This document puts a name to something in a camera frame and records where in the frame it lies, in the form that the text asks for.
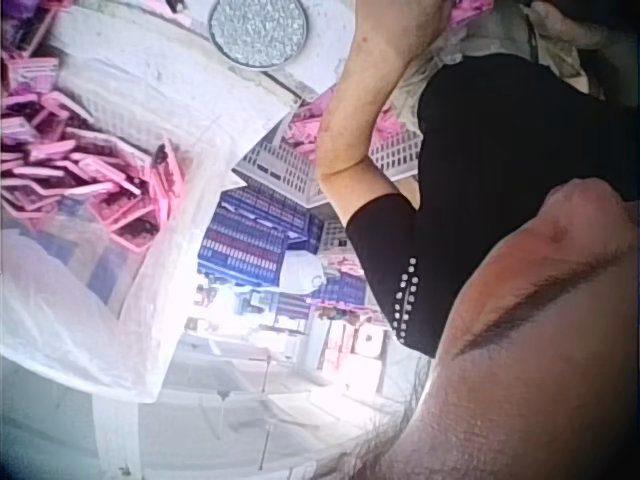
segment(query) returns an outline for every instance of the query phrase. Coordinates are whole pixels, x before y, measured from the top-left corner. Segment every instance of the white plastic bag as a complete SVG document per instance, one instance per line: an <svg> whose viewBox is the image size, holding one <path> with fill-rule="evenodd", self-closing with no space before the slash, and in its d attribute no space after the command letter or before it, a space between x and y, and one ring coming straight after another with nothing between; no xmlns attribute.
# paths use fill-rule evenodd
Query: white plastic bag
<svg viewBox="0 0 640 480"><path fill-rule="evenodd" d="M278 291L307 295L326 282L322 262L305 250L288 250L280 271Z"/></svg>
<svg viewBox="0 0 640 480"><path fill-rule="evenodd" d="M247 91L269 97L259 112L246 96L245 111L203 112L103 60L67 57L63 64L60 88L92 112L97 128L148 152L164 135L172 140L185 195L145 256L114 246L81 206L36 235L3 218L0 354L71 388L153 402L184 329L198 250L230 169L288 105L256 87ZM233 139L225 133L256 116L260 128Z"/></svg>

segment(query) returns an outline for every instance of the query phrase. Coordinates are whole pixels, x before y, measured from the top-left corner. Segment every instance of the blue crate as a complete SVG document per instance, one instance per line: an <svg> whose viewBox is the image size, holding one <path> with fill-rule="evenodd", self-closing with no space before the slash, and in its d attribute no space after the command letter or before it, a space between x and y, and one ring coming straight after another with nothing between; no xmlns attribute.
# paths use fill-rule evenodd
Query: blue crate
<svg viewBox="0 0 640 480"><path fill-rule="evenodd" d="M343 272L339 277L327 278L327 283L312 292L310 297L362 307L366 302L367 283L362 277Z"/></svg>
<svg viewBox="0 0 640 480"><path fill-rule="evenodd" d="M242 172L234 172L247 186L223 192L223 205L287 232L291 241L307 239L309 212L303 206Z"/></svg>
<svg viewBox="0 0 640 480"><path fill-rule="evenodd" d="M289 242L289 250L306 250L317 255L320 250L324 222L315 215L309 215L309 225L307 227L307 239L302 241Z"/></svg>
<svg viewBox="0 0 640 480"><path fill-rule="evenodd" d="M277 286L287 244L281 230L219 206L202 240L198 267L255 287Z"/></svg>

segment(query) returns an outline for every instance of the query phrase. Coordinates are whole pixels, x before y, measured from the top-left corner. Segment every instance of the glitter mirror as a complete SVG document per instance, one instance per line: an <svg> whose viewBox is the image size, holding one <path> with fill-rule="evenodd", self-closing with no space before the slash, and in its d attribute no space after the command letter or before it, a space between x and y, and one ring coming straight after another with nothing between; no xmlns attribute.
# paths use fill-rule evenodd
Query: glitter mirror
<svg viewBox="0 0 640 480"><path fill-rule="evenodd" d="M211 41L227 60L260 71L296 57L308 32L298 0L217 0L208 27Z"/></svg>

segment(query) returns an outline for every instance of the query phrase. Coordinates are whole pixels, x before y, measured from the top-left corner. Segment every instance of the white crate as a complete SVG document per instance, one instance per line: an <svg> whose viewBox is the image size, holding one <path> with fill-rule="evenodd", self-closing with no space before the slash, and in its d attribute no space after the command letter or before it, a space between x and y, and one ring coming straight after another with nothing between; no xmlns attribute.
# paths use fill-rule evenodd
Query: white crate
<svg viewBox="0 0 640 480"><path fill-rule="evenodd" d="M375 164L391 179L415 175L422 137L407 131L371 149ZM315 164L287 145L260 142L236 168L306 208L327 202L316 179Z"/></svg>

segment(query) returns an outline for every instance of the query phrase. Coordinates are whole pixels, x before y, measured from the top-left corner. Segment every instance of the worker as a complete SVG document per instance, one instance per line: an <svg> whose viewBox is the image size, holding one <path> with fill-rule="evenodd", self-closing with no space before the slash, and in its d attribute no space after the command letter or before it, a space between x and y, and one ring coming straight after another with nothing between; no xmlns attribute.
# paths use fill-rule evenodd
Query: worker
<svg viewBox="0 0 640 480"><path fill-rule="evenodd" d="M435 358L406 428L349 478L600 478L637 428L637 113L519 55L463 56L420 99L416 210L371 133L452 3L358 0L321 126L319 182L372 291Z"/></svg>

